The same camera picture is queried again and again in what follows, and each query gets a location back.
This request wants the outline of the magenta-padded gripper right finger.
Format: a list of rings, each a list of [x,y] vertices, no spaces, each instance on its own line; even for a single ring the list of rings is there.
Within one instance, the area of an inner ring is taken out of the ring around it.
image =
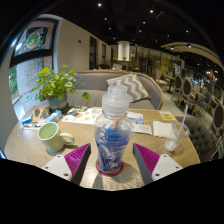
[[[136,143],[133,144],[133,155],[145,185],[182,169],[168,154],[158,155]]]

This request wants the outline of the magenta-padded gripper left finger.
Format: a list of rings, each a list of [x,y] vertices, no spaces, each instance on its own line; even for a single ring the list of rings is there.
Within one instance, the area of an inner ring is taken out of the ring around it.
[[[79,185],[90,154],[91,144],[88,143],[69,152],[65,156],[56,155],[42,169]]]

